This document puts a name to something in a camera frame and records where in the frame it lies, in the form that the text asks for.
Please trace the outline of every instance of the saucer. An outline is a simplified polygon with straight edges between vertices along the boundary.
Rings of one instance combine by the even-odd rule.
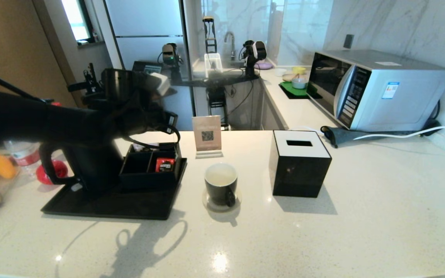
[[[232,206],[232,207],[228,207],[226,205],[214,204],[214,202],[212,202],[211,197],[207,193],[207,189],[204,188],[204,190],[202,192],[202,204],[204,205],[204,207],[207,210],[210,210],[212,212],[229,212],[229,211],[232,211],[233,209],[237,208],[241,204],[242,195],[241,195],[240,189],[238,189],[238,188],[236,189],[235,197],[236,197],[236,202],[235,202],[234,206]]]

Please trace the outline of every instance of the microwave control panel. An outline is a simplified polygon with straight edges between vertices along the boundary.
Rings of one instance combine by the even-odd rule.
[[[370,74],[371,71],[355,67],[348,93],[346,93],[344,103],[341,103],[340,106],[341,113],[339,121],[348,128],[351,128],[351,123],[360,105],[360,100],[362,100],[363,92],[365,92],[365,88],[369,82]]]

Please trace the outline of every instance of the coffee cup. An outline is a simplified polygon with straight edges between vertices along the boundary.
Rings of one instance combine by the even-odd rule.
[[[226,163],[217,163],[205,170],[205,187],[216,205],[232,207],[236,203],[236,169]]]

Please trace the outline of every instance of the yellow bowl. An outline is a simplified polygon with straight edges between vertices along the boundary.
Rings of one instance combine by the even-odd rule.
[[[304,67],[293,67],[294,74],[305,74],[306,71],[307,69]]]

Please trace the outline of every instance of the microwave sticker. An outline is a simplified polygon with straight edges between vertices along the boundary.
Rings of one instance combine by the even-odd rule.
[[[375,63],[383,66],[400,66],[400,64],[394,62],[375,62]]]
[[[387,98],[387,99],[393,98],[398,86],[399,86],[399,82],[388,82],[386,90],[384,91],[384,94],[382,95],[382,98]]]

